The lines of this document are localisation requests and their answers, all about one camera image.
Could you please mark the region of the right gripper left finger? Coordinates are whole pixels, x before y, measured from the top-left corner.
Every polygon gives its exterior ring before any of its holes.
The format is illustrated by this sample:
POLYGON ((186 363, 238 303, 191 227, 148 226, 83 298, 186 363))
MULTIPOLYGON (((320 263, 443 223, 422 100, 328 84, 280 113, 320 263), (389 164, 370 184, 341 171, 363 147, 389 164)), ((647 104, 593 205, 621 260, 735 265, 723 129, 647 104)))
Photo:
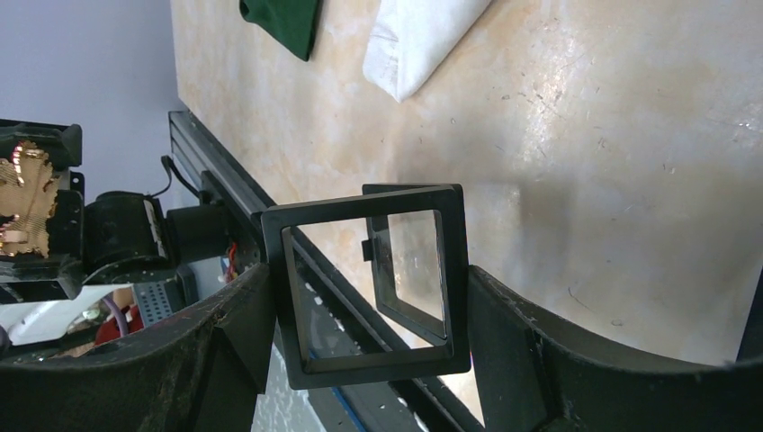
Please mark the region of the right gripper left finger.
POLYGON ((1 367, 4 431, 247 431, 274 339, 267 265, 78 356, 1 367))

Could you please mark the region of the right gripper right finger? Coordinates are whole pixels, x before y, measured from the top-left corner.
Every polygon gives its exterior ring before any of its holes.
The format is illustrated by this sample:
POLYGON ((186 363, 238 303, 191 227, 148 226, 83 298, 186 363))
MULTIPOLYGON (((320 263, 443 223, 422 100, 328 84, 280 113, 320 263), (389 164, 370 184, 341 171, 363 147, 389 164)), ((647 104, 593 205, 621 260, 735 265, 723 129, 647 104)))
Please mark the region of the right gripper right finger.
POLYGON ((469 333, 488 431, 759 431, 762 361, 722 366, 602 337, 469 271, 469 333))

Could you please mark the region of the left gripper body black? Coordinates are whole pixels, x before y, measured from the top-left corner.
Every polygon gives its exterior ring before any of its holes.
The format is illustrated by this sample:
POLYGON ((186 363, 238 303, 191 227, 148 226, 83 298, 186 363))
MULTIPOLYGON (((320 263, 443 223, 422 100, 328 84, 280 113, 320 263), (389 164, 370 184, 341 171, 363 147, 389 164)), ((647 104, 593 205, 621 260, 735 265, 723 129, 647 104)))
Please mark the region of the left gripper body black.
POLYGON ((85 205, 79 192, 60 191, 48 221, 47 278, 101 284, 168 270, 174 263, 163 228, 158 201, 146 195, 109 192, 85 205))

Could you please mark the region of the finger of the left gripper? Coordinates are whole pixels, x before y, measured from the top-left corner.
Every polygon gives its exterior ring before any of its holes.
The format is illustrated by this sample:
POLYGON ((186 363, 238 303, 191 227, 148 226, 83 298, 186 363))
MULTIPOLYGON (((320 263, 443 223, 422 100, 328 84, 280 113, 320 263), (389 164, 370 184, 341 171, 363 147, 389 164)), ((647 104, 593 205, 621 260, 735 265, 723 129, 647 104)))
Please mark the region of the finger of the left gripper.
POLYGON ((33 121, 1 120, 1 158, 11 160, 13 150, 30 141, 49 155, 55 170, 82 164, 83 130, 79 124, 61 125, 33 121))
POLYGON ((83 265, 71 256, 1 257, 1 303, 73 300, 81 292, 83 265))

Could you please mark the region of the black square frame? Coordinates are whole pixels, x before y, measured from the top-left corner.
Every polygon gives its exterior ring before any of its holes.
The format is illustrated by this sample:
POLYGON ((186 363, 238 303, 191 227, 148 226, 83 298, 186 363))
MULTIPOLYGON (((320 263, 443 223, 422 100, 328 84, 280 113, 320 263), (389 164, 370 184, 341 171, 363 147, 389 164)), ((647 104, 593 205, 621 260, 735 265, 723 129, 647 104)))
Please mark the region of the black square frame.
POLYGON ((470 371, 460 185, 366 184, 356 196, 273 206, 261 225, 293 388, 470 371), (363 354, 330 347, 310 270, 363 329, 390 338, 363 354))

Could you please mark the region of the white and green garment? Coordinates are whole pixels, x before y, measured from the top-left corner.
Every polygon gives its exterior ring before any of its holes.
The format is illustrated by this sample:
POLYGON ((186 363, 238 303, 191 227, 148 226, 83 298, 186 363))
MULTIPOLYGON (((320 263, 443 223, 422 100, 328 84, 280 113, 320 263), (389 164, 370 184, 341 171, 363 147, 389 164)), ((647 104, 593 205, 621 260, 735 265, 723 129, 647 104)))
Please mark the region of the white and green garment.
MULTIPOLYGON (((430 78, 489 1, 382 1, 363 63, 367 81, 401 103, 430 78)), ((320 1, 240 1, 239 13, 294 57, 308 61, 318 31, 320 1)))

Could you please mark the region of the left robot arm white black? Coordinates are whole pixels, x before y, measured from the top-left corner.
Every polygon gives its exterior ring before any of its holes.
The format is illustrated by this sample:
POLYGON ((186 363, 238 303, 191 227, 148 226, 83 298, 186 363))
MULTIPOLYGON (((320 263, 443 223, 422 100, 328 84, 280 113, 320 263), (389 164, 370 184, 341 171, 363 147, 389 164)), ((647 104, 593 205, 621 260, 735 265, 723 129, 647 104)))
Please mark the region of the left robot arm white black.
POLYGON ((1 301, 75 299, 87 285, 138 284, 222 255, 224 211, 163 210, 157 194, 85 200, 77 124, 1 122, 1 301))

